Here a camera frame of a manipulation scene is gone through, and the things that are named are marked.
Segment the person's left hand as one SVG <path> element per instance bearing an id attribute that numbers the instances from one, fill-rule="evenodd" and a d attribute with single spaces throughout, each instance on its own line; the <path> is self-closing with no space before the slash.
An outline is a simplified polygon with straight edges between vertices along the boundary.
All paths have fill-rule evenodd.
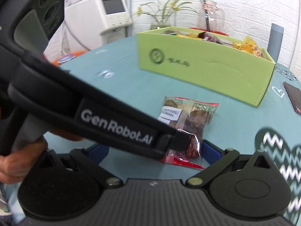
<path id="1" fill-rule="evenodd" d="M 1 182 L 16 184 L 22 182 L 39 156 L 48 148 L 46 139 L 41 136 L 36 142 L 28 144 L 22 150 L 1 156 Z"/>

